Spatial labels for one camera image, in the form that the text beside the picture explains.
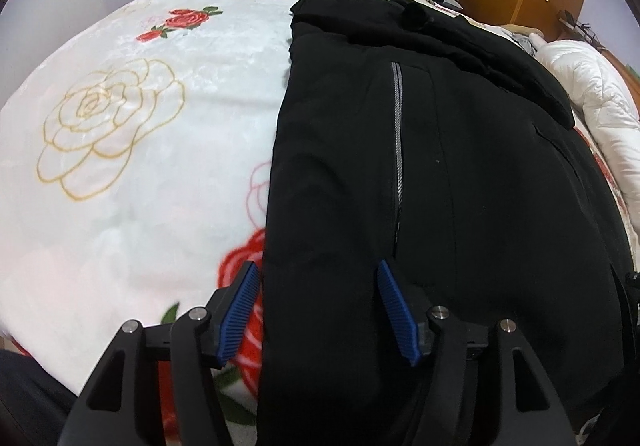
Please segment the black winter coat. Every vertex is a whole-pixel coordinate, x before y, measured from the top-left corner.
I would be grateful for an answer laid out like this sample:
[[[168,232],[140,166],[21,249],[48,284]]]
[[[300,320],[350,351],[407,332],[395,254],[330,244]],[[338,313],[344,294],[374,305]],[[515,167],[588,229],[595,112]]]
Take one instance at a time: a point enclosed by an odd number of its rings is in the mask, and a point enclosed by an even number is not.
[[[477,325],[511,319],[575,441],[639,440],[634,267],[561,84],[413,0],[299,0],[262,257],[262,445],[415,445],[424,397],[387,263]]]

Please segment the floral white bed blanket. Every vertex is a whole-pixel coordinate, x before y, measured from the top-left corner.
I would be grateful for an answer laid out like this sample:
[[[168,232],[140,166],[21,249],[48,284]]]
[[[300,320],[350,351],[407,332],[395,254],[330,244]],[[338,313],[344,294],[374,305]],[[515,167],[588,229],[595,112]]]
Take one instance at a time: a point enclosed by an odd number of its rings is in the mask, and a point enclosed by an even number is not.
[[[56,50],[3,107],[1,327],[14,342],[1,354],[3,444],[62,445],[124,322],[173,323],[246,262],[259,293],[212,376],[231,444],[257,440],[269,181],[298,1],[137,0]],[[522,50],[538,62],[544,44]],[[570,106],[639,273],[639,199]],[[162,445],[184,445],[169,362],[158,376]]]

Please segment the white puffy duvet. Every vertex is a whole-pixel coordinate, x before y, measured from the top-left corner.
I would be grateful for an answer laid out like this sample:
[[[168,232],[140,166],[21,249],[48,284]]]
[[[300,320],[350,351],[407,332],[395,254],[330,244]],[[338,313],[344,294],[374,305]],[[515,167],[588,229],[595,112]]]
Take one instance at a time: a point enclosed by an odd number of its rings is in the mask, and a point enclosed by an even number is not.
[[[585,42],[557,40],[536,59],[561,83],[629,203],[639,198],[639,113],[614,66]]]

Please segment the wooden headboard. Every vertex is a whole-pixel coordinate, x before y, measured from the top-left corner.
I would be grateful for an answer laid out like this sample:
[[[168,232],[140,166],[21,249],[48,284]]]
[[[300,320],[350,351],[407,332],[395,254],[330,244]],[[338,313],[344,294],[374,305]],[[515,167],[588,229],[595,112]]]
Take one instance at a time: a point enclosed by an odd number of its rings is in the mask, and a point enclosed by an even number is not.
[[[589,23],[578,21],[568,10],[560,10],[556,20],[561,27],[559,39],[573,39],[585,42],[610,62],[620,73],[633,96],[639,94],[639,56],[631,54],[626,47],[618,47],[603,42]]]

